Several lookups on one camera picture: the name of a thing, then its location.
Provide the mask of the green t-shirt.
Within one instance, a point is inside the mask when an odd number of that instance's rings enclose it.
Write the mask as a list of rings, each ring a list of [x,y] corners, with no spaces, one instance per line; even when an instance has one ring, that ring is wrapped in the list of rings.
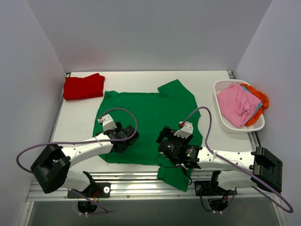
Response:
[[[99,118],[106,110],[114,121],[124,127],[134,126],[133,117],[124,112],[130,111],[137,119],[138,140],[124,153],[101,154],[107,163],[162,165],[158,169],[157,178],[179,189],[187,191],[189,179],[180,168],[172,168],[171,162],[159,155],[156,142],[164,126],[178,129],[178,123],[197,108],[194,95],[179,80],[171,81],[158,87],[157,93],[131,93],[106,91],[97,111]]]

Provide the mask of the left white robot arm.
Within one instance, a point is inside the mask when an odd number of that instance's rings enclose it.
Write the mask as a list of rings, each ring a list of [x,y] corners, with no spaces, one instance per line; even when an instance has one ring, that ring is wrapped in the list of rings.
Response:
[[[117,122],[116,128],[99,133],[82,144],[47,145],[32,164],[31,171],[46,194],[67,188],[83,197],[92,197],[103,189],[88,172],[75,171],[72,167],[101,154],[123,153],[138,138],[139,133],[134,127],[124,128]]]

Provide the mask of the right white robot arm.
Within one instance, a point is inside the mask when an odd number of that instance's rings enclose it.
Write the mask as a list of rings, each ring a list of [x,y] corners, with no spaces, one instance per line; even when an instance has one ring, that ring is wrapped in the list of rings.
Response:
[[[207,145],[190,145],[192,132],[192,126],[185,125],[178,131],[165,126],[156,140],[158,152],[183,170],[217,168],[209,182],[212,193],[252,186],[271,193],[282,191],[283,163],[268,149],[211,150]]]

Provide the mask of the folded red t-shirt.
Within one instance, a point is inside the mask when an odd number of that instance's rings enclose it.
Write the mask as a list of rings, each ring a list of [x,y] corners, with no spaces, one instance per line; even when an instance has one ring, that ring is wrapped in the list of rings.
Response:
[[[99,73],[90,76],[67,77],[63,86],[66,101],[83,100],[103,96],[105,77]]]

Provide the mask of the pink t-shirt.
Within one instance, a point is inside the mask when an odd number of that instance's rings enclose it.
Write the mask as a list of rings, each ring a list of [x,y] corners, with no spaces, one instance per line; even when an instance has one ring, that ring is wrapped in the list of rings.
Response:
[[[217,100],[222,116],[237,128],[241,128],[252,118],[260,103],[260,99],[245,91],[239,84],[231,84],[218,93]]]

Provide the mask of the white plastic laundry basket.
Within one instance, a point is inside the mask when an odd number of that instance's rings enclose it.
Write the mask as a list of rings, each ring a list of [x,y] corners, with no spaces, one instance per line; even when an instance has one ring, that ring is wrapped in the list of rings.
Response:
[[[229,122],[224,116],[222,116],[218,100],[217,100],[217,94],[220,93],[221,91],[227,89],[231,84],[241,84],[241,83],[246,83],[245,81],[242,80],[221,80],[217,81],[214,84],[213,90],[214,90],[214,98],[216,101],[216,107],[217,111],[219,114],[219,125],[224,130],[225,132],[228,133],[233,133],[233,134],[242,134],[242,133],[250,133],[250,132],[255,132],[261,130],[265,126],[265,119],[264,116],[260,116],[259,119],[256,121],[255,124],[247,127],[246,125],[242,126],[241,128],[235,127],[231,122]]]

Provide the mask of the light blue t-shirt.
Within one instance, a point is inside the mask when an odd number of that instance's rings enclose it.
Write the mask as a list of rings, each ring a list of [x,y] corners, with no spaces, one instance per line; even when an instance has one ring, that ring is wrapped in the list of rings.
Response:
[[[242,86],[242,88],[243,88],[245,91],[251,93],[245,86],[243,86],[243,85],[241,85],[241,86]],[[252,114],[252,117],[256,114],[256,112],[259,110],[259,108],[260,108],[261,106],[262,106],[262,101],[257,105],[255,111],[254,111],[253,114]]]

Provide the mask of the orange t-shirt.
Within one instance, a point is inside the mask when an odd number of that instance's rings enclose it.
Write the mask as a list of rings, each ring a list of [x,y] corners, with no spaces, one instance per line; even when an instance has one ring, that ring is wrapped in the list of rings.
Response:
[[[259,117],[263,115],[264,110],[268,109],[269,99],[264,93],[256,90],[251,85],[248,85],[246,83],[241,83],[240,85],[245,86],[255,97],[257,97],[258,99],[260,99],[260,101],[262,101],[262,106],[259,108],[256,114],[245,124],[247,127],[249,127],[256,123]]]

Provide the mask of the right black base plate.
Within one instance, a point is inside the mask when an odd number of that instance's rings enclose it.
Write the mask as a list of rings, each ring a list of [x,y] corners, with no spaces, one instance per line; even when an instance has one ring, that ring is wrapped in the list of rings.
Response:
[[[218,186],[217,182],[194,181],[196,196],[226,196],[237,195],[237,191],[225,190]]]

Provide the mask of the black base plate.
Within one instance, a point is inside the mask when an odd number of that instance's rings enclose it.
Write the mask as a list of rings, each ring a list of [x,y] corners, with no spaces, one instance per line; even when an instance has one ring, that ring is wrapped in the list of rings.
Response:
[[[237,191],[225,190],[218,186],[217,182],[194,181],[196,196],[226,196],[237,195]]]
[[[96,182],[89,185],[83,192],[77,192],[87,198],[109,198],[111,192],[111,183]]]

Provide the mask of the aluminium rail frame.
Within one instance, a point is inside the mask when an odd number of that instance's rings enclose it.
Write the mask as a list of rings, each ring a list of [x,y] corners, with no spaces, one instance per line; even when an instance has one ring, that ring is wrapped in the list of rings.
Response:
[[[230,134],[219,125],[214,98],[214,84],[232,78],[227,71],[148,71],[102,72],[104,90],[117,92],[156,92],[157,88],[179,80],[202,107],[198,128],[201,134],[209,133],[208,144],[215,150],[246,152],[258,145],[251,134]],[[63,101],[51,134],[53,141],[82,141],[91,138],[96,112],[101,98],[78,102]],[[193,186],[182,192],[157,179],[157,166],[139,164],[110,164],[93,157],[74,166],[76,171],[89,171],[98,181],[111,183],[112,199],[183,198],[193,196]]]

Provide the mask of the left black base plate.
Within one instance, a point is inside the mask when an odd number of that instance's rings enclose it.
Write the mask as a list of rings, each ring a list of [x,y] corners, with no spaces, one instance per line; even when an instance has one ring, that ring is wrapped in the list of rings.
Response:
[[[89,185],[83,192],[77,192],[87,198],[109,198],[111,192],[111,183],[96,182]]]

